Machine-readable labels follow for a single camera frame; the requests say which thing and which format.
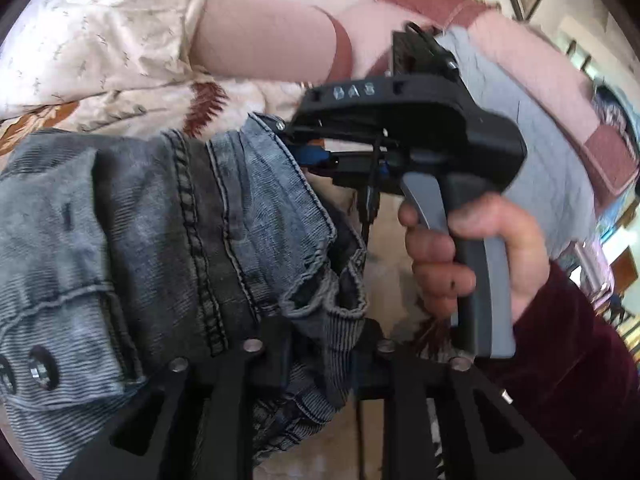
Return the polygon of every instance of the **black and gray handle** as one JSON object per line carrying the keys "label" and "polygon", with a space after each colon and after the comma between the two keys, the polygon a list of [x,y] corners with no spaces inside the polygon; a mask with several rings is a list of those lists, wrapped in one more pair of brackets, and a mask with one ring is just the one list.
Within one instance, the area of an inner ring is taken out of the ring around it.
{"label": "black and gray handle", "polygon": [[[471,174],[450,173],[436,179],[424,173],[407,173],[402,191],[430,229],[449,233],[447,212],[459,209],[486,192],[491,183]],[[476,274],[476,290],[458,298],[458,323],[452,329],[457,348],[482,357],[509,358],[515,354],[511,321],[509,264],[501,238],[465,240],[453,237],[455,261]]]}

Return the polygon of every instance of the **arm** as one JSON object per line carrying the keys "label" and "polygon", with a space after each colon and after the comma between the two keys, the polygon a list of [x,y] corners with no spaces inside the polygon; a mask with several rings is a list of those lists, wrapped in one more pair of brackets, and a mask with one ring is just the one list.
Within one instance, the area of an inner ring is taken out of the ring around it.
{"label": "arm", "polygon": [[514,332],[513,359],[478,360],[478,367],[508,391],[578,480],[637,478],[635,363],[557,266]]}

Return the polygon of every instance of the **trigger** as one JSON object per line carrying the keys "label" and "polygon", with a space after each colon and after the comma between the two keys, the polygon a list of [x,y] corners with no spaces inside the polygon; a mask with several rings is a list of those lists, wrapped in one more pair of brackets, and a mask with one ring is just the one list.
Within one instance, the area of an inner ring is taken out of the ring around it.
{"label": "trigger", "polygon": [[400,187],[404,196],[417,209],[421,224],[434,231],[449,234],[440,184],[433,175],[406,173]]}

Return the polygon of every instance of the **denim jacket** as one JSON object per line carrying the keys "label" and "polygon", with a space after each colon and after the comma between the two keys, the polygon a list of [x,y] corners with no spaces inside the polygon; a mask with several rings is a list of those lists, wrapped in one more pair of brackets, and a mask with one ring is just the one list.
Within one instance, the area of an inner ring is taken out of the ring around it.
{"label": "denim jacket", "polygon": [[[294,356],[284,397],[256,402],[256,459],[344,405],[366,248],[261,117],[206,144],[32,134],[0,174],[0,224],[0,393],[44,478],[172,358],[216,356],[265,316],[316,358]],[[42,353],[53,384],[31,372]]]}

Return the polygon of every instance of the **person's right hand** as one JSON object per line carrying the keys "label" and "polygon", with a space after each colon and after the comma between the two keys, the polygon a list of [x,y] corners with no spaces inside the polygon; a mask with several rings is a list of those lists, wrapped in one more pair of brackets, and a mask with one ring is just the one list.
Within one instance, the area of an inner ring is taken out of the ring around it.
{"label": "person's right hand", "polygon": [[[414,276],[424,293],[425,306],[440,318],[449,317],[456,298],[476,288],[476,275],[453,263],[455,246],[449,236],[418,225],[418,213],[408,202],[398,212],[407,227],[406,251],[414,260]],[[449,215],[450,231],[461,238],[504,238],[511,277],[511,314],[520,319],[549,277],[545,237],[533,216],[495,193]]]}

